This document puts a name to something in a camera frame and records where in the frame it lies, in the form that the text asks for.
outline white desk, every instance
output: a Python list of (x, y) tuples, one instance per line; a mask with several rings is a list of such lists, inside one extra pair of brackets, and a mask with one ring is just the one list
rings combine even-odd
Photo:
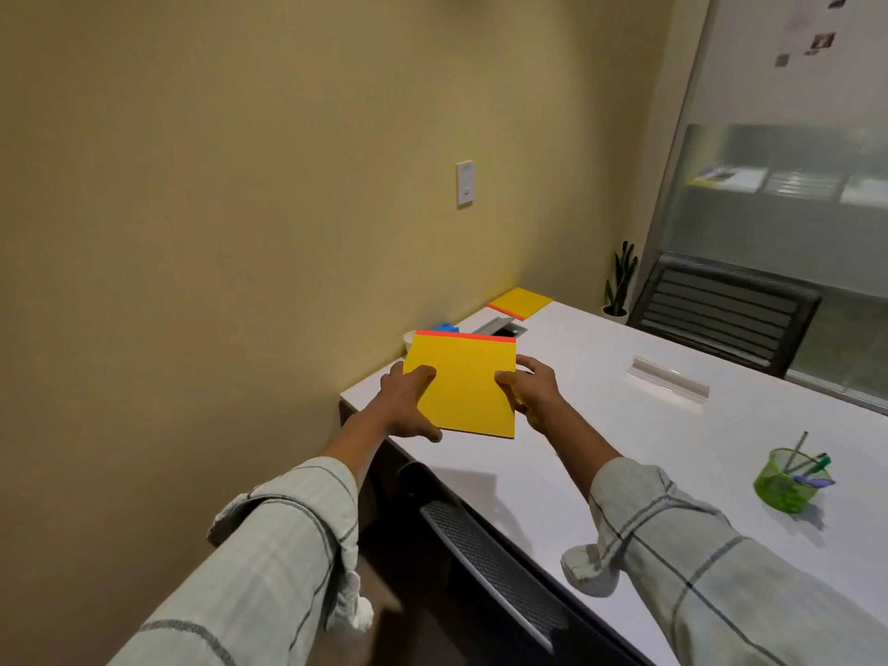
[[(483, 309), (459, 326), (473, 331), (498, 315)], [(518, 352), (555, 369), (568, 401), (625, 456), (660, 465), (684, 491), (722, 509), (741, 533), (888, 623), (888, 417), (560, 303), (524, 325)], [(709, 385), (709, 401), (685, 404), (627, 375), (635, 356)], [(387, 369), (342, 393), (343, 400), (362, 409)], [(523, 416), (515, 423), (515, 439), (445, 432), (439, 444), (394, 441), (563, 580), (562, 552), (595, 541), (597, 531), (545, 438)], [(808, 452), (832, 455), (838, 481), (815, 498), (820, 519), (780, 514), (752, 490), (768, 451), (794, 446), (803, 430), (811, 433)], [(611, 598), (575, 595), (654, 663), (677, 663), (625, 575)]]

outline white cup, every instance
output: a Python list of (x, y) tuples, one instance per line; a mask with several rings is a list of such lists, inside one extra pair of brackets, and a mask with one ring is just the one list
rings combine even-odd
[(404, 354), (410, 352), (410, 347), (413, 345), (413, 338), (416, 336), (416, 329), (410, 331), (404, 335)]

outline yellow notepad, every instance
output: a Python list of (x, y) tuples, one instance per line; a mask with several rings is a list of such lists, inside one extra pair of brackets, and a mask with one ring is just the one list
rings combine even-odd
[(515, 288), (498, 296), (487, 305), (495, 311), (511, 315), (517, 320), (526, 320), (549, 302), (551, 299), (548, 296)]
[(515, 370), (515, 339), (421, 330), (404, 360), (404, 373), (424, 364), (438, 370), (419, 401), (433, 424), (514, 438), (515, 412), (494, 374)]

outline shirt cuff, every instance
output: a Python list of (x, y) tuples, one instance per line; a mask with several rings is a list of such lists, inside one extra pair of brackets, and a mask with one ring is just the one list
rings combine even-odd
[(319, 519), (339, 543), (344, 573), (339, 575), (336, 602), (326, 620), (327, 629), (366, 630), (373, 621), (370, 602), (361, 598), (358, 563), (358, 487), (339, 460), (317, 457), (303, 462), (277, 479), (238, 495), (213, 520), (207, 539), (221, 545), (266, 500), (296, 503)]
[(679, 490), (665, 471), (629, 458), (616, 458), (601, 468), (592, 481), (589, 508), (598, 541), (566, 551), (561, 568), (572, 586), (597, 597), (614, 593), (627, 542), (638, 527), (660, 512), (676, 508), (706, 512), (728, 524), (718, 509)]

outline hand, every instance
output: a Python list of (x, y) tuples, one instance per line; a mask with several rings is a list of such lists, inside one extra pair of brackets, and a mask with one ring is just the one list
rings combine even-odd
[(436, 374), (434, 367), (425, 365), (404, 374), (404, 363), (395, 362), (389, 373), (383, 375), (379, 381), (382, 389), (367, 409), (379, 416), (386, 436), (423, 436), (429, 441), (441, 441), (441, 430), (416, 408)]
[(530, 371), (497, 371), (494, 380), (503, 388), (512, 408), (524, 413), (534, 430), (546, 434), (546, 419), (552, 409), (567, 404), (559, 392), (555, 371), (527, 355), (519, 355), (515, 361)]

